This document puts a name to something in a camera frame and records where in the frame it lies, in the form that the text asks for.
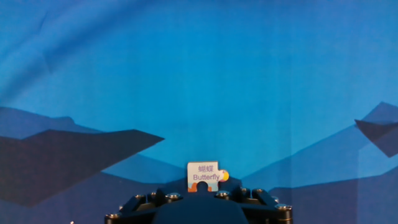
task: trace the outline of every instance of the fabric backdrop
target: fabric backdrop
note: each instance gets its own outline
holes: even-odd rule
[[[396,223],[398,1],[0,0],[0,223],[102,223],[218,161]]]

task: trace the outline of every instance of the white card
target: white card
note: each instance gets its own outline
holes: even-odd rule
[[[218,162],[189,162],[188,163],[188,192],[197,192],[199,182],[205,182],[209,192],[218,191],[218,182],[225,182],[229,178],[226,170],[218,170]]]

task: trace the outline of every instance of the label card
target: label card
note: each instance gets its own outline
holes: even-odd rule
[[[229,178],[226,170],[218,170],[218,162],[190,162],[188,163],[188,192],[197,192],[199,182],[205,182],[209,192],[218,191],[218,182],[225,182]]]

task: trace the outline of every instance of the blue backdrop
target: blue backdrop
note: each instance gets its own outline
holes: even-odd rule
[[[395,223],[398,151],[387,153],[394,137],[377,141],[398,122],[397,22],[393,0],[1,0],[1,136],[136,129],[163,140],[33,207],[0,197],[0,222],[39,223],[48,209],[48,223],[100,222],[128,195],[183,179],[188,162],[219,161],[293,204],[297,223]],[[39,150],[25,169],[39,154],[57,157]],[[94,209],[101,196],[86,188],[121,180],[115,205],[74,210],[71,194]],[[314,204],[330,216],[313,217]],[[11,222],[17,210],[25,215]]]

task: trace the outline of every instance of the blue sky backdrop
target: blue sky backdrop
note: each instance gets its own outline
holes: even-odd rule
[[[0,1],[0,104],[242,178],[398,105],[398,2]],[[129,160],[109,169],[127,175]]]

